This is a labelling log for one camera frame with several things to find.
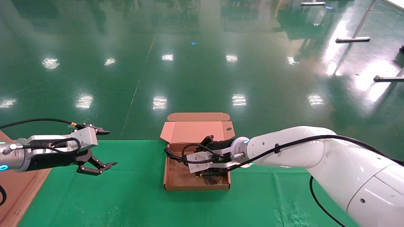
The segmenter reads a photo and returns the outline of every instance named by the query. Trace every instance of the cable connector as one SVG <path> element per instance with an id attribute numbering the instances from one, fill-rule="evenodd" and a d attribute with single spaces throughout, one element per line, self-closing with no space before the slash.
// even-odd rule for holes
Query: cable connector
<path id="1" fill-rule="evenodd" d="M 275 151 L 274 151 L 275 154 L 278 154 L 280 152 L 280 149 L 278 147 L 279 147 L 279 144 L 278 143 L 275 144 Z"/>
<path id="2" fill-rule="evenodd" d="M 174 152 L 169 147 L 164 148 L 164 152 L 167 154 L 167 156 L 174 155 Z"/>

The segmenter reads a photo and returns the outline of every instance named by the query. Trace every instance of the cable tie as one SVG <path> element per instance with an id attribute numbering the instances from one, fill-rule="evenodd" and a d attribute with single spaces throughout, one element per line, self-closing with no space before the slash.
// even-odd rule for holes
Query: cable tie
<path id="1" fill-rule="evenodd" d="M 274 151 L 275 154 L 278 154 L 280 152 L 280 149 L 278 149 L 278 147 L 279 147 L 279 144 L 278 143 L 275 144 L 275 151 Z"/>

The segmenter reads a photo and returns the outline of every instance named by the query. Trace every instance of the glossy green floor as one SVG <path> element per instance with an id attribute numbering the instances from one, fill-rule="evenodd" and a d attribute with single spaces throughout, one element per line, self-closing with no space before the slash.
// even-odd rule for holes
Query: glossy green floor
<path id="1" fill-rule="evenodd" d="M 156 140 L 170 113 L 225 112 L 237 136 L 321 126 L 404 159 L 404 84 L 372 81 L 404 66 L 404 16 L 377 5 L 370 42 L 336 44 L 370 0 L 299 3 L 0 1 L 0 123 L 62 118 L 111 130 L 100 139 Z"/>

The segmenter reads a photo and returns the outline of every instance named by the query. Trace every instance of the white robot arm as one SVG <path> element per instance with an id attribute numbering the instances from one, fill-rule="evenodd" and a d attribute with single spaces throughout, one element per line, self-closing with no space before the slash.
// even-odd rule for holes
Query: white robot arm
<path id="1" fill-rule="evenodd" d="M 187 155 L 190 172 L 215 175 L 204 171 L 228 172 L 251 160 L 265 166 L 303 167 L 359 226 L 404 226 L 404 167 L 365 143 L 329 129 L 300 126 L 228 144 L 219 149 L 207 145 L 213 148 Z M 218 155 L 219 161 L 190 163 Z"/>

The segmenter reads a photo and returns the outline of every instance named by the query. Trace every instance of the green floor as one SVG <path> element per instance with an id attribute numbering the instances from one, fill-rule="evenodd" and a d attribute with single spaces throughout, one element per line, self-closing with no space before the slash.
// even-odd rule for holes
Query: green floor
<path id="1" fill-rule="evenodd" d="M 252 166 L 230 191 L 164 191 L 163 141 L 101 141 L 97 158 L 118 165 L 94 177 L 54 168 L 19 227 L 337 227 L 310 195 L 306 170 Z M 357 225 L 315 182 L 321 203 Z"/>
<path id="2" fill-rule="evenodd" d="M 0 123 L 62 118 L 111 130 L 100 139 L 155 140 L 170 113 L 225 112 L 236 136 L 321 126 L 404 159 L 404 86 L 372 81 L 404 66 L 404 16 L 376 5 L 370 42 L 334 42 L 370 2 L 3 0 Z"/>

